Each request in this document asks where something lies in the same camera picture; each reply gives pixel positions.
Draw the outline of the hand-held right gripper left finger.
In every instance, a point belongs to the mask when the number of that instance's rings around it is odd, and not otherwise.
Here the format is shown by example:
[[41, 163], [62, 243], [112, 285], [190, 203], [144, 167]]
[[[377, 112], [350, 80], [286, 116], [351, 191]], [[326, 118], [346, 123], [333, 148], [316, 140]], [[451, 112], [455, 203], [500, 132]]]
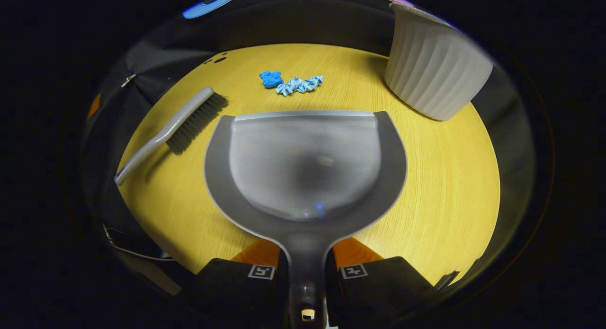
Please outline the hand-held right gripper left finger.
[[279, 246], [258, 239], [230, 260], [210, 260], [192, 304], [215, 329], [288, 329], [286, 272]]

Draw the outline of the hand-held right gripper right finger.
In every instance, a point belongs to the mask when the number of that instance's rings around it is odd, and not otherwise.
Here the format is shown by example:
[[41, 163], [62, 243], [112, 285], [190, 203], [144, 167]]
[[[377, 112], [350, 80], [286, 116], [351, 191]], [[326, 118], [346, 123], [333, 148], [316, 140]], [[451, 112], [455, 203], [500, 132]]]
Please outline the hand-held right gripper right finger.
[[407, 260], [381, 258], [354, 238], [332, 247], [325, 272], [332, 327], [391, 327], [438, 295]]

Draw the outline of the small grey broom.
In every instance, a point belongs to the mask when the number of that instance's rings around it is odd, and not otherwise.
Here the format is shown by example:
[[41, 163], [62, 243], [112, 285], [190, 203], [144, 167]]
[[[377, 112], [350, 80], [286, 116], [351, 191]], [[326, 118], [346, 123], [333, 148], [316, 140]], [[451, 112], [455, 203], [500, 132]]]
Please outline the small grey broom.
[[115, 184], [121, 186], [130, 173], [162, 145], [167, 145], [176, 156], [182, 155], [228, 104], [228, 99], [211, 87], [201, 89], [175, 112], [154, 137], [126, 161], [114, 177]]

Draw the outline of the grey dustpan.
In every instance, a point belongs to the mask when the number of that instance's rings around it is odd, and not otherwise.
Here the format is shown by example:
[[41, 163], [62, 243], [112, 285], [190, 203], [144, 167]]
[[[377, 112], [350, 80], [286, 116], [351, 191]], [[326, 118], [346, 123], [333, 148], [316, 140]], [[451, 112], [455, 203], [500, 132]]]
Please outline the grey dustpan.
[[330, 249], [392, 209], [408, 167], [387, 112], [303, 110], [220, 117], [203, 173], [229, 221], [284, 252], [292, 329], [325, 329]]

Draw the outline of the dark blue paper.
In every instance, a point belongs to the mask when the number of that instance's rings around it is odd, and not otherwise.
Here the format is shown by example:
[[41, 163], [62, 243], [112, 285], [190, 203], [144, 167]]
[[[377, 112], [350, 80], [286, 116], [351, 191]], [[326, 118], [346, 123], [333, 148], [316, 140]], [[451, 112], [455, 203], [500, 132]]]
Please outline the dark blue paper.
[[276, 88], [284, 83], [279, 71], [264, 71], [259, 74], [259, 78], [262, 79], [262, 85], [266, 89]]

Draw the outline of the light blue paper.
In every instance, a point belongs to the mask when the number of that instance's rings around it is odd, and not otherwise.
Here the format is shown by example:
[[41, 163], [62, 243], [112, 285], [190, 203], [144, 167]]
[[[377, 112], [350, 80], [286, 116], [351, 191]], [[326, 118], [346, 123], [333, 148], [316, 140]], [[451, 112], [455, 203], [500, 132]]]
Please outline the light blue paper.
[[277, 85], [275, 91], [277, 94], [281, 94], [282, 96], [290, 96], [294, 93], [308, 93], [313, 92], [322, 85], [324, 82], [324, 75], [316, 75], [309, 79], [301, 79], [299, 77], [295, 77], [290, 79], [288, 82], [283, 82]]

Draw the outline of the white ribbed garbage bin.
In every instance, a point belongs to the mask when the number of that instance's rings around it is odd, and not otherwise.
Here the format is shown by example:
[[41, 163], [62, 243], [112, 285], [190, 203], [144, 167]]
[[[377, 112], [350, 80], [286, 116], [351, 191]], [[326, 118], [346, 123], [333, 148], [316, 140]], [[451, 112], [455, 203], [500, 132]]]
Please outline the white ribbed garbage bin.
[[384, 72], [387, 87], [418, 113], [450, 120], [485, 85], [493, 61], [446, 21], [400, 3], [390, 8], [394, 32]]

